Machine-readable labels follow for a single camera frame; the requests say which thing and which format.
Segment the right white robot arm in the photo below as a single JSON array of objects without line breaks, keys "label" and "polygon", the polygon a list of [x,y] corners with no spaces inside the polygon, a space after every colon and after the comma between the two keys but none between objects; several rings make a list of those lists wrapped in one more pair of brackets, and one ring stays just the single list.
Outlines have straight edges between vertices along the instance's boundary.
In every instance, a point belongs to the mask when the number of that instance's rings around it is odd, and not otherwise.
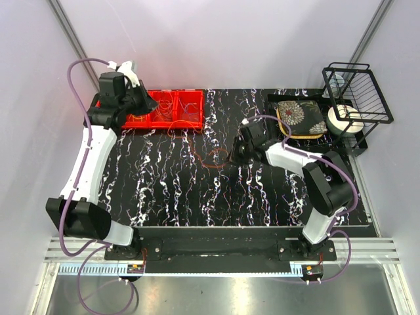
[{"label": "right white robot arm", "polygon": [[315,259],[337,219],[357,207],[357,188],[337,152],[316,154],[268,138],[254,119],[242,121],[228,161],[238,165],[258,161],[303,178],[312,205],[308,222],[295,245],[296,252],[303,259]]}]

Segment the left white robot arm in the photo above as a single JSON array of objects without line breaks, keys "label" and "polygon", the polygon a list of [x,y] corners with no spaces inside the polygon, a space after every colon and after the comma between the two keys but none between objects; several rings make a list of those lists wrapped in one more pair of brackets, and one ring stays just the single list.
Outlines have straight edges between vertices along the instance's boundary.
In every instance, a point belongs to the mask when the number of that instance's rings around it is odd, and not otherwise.
[{"label": "left white robot arm", "polygon": [[129,260],[142,251],[138,232],[118,223],[98,204],[102,174],[129,115],[145,116],[158,106],[138,78],[136,64],[103,61],[107,72],[98,79],[99,91],[89,107],[82,106],[83,137],[67,183],[57,198],[49,198],[45,209],[58,229],[63,252],[64,238],[85,238],[89,243],[118,245]]}]

